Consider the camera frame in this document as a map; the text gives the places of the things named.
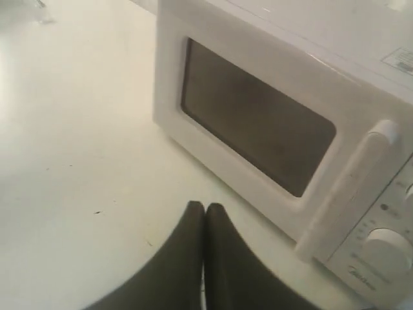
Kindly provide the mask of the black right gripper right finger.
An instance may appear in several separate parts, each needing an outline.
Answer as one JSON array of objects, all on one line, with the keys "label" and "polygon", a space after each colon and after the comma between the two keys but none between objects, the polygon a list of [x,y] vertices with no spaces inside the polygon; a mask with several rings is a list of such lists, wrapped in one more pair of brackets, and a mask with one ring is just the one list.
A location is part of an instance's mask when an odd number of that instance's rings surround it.
[{"label": "black right gripper right finger", "polygon": [[259,260],[219,203],[205,216],[205,296],[207,309],[317,309]]}]

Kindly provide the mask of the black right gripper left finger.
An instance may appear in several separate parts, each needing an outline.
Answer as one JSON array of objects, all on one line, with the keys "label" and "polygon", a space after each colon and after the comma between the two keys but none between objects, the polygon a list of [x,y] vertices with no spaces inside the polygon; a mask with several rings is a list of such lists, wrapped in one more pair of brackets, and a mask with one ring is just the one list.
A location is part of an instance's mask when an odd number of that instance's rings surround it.
[{"label": "black right gripper left finger", "polygon": [[201,309],[205,208],[189,201],[144,267],[89,309]]}]

